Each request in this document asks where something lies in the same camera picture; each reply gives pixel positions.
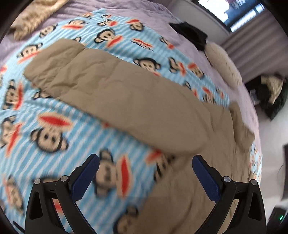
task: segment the lavender bed sheet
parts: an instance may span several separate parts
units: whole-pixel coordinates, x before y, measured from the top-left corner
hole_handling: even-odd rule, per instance
[[[176,33],[168,23],[180,22],[180,20],[173,16],[161,4],[149,2],[147,0],[70,0],[58,12],[54,13],[50,18],[43,22],[38,31],[32,35],[38,34],[39,30],[52,25],[64,19],[74,18],[86,12],[91,12],[100,8],[106,8],[107,11],[114,15],[135,17],[143,22],[146,26],[154,29],[160,35],[165,37],[183,54],[194,61],[202,71],[210,76],[213,82],[225,90],[231,101],[236,101],[239,104],[244,123],[254,132],[255,144],[261,152],[259,124],[258,117],[252,101],[249,97],[248,91],[244,85],[232,90],[223,81],[220,74],[211,67],[203,52],[199,52],[196,47],[184,38],[182,35]],[[16,42],[13,35],[6,35],[0,44],[0,67],[5,64],[7,58],[17,51],[17,49],[32,35],[23,41]]]

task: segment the furry cushion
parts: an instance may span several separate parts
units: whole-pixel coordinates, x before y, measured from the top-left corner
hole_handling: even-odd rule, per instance
[[[216,43],[207,43],[205,54],[211,65],[220,73],[223,80],[231,87],[242,84],[242,77],[227,52]]]

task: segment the beige cloth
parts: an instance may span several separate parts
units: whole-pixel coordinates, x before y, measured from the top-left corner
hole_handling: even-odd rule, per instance
[[[266,84],[268,89],[271,91],[269,102],[273,105],[275,100],[281,93],[283,81],[276,76],[262,76],[261,84]]]
[[[198,229],[214,203],[192,170],[196,154],[222,175],[248,180],[254,136],[236,103],[226,109],[200,102],[186,87],[68,39],[39,53],[24,75],[51,96],[176,156],[130,233],[187,234]],[[235,208],[236,202],[221,231]]]
[[[14,39],[22,40],[69,0],[34,0],[11,25]]]

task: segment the silver bolt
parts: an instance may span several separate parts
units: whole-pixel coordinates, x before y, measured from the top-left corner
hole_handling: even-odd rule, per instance
[[[34,181],[34,184],[39,184],[40,182],[41,182],[40,179],[36,179],[36,180]]]
[[[251,183],[253,184],[253,185],[257,185],[257,180],[251,180]]]
[[[224,176],[224,181],[225,182],[230,182],[231,181],[231,178],[229,176]]]
[[[61,180],[62,182],[65,182],[66,180],[68,180],[68,176],[62,176],[62,177],[60,178],[60,180]]]

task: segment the building outside window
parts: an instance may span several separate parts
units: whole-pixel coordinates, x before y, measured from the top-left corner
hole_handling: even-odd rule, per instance
[[[265,8],[258,0],[192,0],[204,8],[229,31],[236,31]]]

